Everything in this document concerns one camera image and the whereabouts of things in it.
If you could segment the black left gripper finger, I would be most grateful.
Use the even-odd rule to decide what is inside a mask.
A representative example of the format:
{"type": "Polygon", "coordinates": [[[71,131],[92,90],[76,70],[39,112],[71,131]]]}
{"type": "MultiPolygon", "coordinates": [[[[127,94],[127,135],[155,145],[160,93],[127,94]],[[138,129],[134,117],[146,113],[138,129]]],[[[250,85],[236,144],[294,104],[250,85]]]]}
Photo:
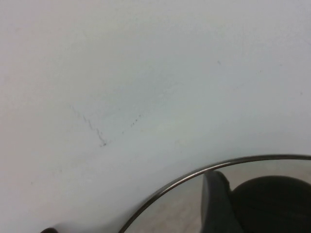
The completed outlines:
{"type": "Polygon", "coordinates": [[[230,184],[223,173],[204,173],[201,198],[202,233],[242,233],[230,201],[230,184]]]}

